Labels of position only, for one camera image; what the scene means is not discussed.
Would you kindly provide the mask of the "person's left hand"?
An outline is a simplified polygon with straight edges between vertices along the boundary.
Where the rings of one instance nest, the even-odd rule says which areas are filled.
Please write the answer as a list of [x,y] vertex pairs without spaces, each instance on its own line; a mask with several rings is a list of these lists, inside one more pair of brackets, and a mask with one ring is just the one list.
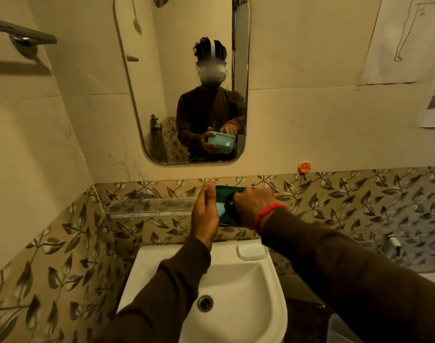
[[219,216],[218,212],[206,211],[204,194],[207,187],[208,185],[202,187],[192,210],[191,237],[200,240],[211,250],[218,232]]

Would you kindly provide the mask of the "person's right hand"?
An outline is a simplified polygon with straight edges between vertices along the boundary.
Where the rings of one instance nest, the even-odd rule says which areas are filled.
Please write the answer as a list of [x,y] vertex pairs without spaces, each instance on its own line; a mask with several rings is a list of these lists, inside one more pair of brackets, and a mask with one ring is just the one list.
[[247,187],[233,195],[233,205],[240,216],[241,224],[259,235],[269,216],[277,208],[285,208],[277,202],[269,189]]

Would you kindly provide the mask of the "teal plastic box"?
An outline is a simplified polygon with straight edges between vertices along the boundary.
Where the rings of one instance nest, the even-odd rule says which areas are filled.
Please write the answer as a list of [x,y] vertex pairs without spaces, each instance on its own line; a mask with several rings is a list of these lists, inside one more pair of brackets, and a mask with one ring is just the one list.
[[237,192],[243,192],[244,187],[216,185],[216,207],[219,216],[220,227],[242,227],[241,218],[233,204],[233,196]]

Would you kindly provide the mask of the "person's right forearm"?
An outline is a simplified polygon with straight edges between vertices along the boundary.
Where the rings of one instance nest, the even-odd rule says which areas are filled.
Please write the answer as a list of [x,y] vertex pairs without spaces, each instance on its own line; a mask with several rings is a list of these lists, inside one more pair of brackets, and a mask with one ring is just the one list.
[[435,343],[434,282],[282,207],[259,232],[365,343]]

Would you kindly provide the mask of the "person's left forearm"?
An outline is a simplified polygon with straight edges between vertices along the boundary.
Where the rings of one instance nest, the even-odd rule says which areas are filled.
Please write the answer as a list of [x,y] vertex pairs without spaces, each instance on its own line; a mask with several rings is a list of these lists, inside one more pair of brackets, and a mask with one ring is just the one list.
[[92,343],[179,343],[210,263],[209,248],[189,238],[173,257],[160,262],[152,279]]

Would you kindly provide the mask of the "red thread wristband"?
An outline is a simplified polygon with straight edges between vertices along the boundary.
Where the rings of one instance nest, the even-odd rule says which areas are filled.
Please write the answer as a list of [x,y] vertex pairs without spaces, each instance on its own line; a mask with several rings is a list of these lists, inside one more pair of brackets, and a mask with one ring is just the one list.
[[279,209],[279,208],[287,209],[288,207],[286,207],[285,205],[282,205],[280,203],[272,203],[271,205],[269,205],[267,208],[262,210],[257,215],[256,220],[255,220],[254,230],[258,234],[260,234],[260,224],[261,224],[261,222],[263,222],[264,219],[266,220],[267,216],[269,216],[274,210]]

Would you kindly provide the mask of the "white soap bar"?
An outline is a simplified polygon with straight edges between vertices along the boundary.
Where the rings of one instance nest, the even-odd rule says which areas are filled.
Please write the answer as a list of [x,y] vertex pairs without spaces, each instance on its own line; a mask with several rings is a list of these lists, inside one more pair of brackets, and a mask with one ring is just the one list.
[[243,261],[258,261],[266,258],[268,248],[261,243],[261,240],[248,240],[238,243],[236,253]]

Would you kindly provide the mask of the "white ceramic sink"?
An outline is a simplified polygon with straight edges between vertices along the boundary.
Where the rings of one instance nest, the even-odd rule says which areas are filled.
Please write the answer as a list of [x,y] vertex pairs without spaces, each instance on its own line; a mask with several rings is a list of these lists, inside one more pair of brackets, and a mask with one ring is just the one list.
[[198,298],[211,296],[213,308],[201,312],[195,301],[179,343],[282,343],[287,306],[271,255],[243,261],[236,253],[240,242],[213,244],[198,288]]

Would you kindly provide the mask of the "paper poster with figure drawing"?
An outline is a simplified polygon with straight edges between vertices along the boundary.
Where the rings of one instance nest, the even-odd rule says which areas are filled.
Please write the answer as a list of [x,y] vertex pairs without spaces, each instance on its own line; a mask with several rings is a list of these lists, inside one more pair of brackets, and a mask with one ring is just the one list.
[[435,0],[381,0],[361,83],[419,83],[434,72]]

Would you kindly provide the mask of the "metal towel bar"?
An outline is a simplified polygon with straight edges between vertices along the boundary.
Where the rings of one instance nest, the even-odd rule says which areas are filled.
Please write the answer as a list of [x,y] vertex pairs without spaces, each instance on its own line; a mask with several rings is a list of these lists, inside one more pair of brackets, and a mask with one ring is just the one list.
[[2,20],[0,20],[0,32],[20,38],[21,40],[28,40],[33,45],[55,45],[58,43],[54,35]]

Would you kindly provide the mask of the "glass wall shelf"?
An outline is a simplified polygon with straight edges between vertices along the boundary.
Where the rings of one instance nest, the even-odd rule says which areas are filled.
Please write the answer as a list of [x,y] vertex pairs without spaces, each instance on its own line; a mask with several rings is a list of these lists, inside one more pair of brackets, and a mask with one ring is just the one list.
[[112,203],[106,213],[111,218],[147,218],[191,215],[196,197],[128,199]]

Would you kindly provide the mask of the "rounded wall mirror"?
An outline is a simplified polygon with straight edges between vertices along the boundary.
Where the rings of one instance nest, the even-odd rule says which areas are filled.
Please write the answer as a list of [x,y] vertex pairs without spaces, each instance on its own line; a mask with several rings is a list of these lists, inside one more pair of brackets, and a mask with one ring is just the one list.
[[115,0],[146,155],[235,161],[245,147],[250,0]]

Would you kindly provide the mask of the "white wall water valve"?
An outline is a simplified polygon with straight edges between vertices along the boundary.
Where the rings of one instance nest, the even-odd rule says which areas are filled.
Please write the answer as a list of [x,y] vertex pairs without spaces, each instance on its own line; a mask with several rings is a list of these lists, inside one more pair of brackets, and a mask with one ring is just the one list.
[[401,245],[401,242],[398,240],[397,236],[395,236],[394,234],[389,234],[386,236],[386,239],[387,239],[389,245],[391,246],[390,250],[393,251],[393,254],[396,257],[400,257],[402,245]]

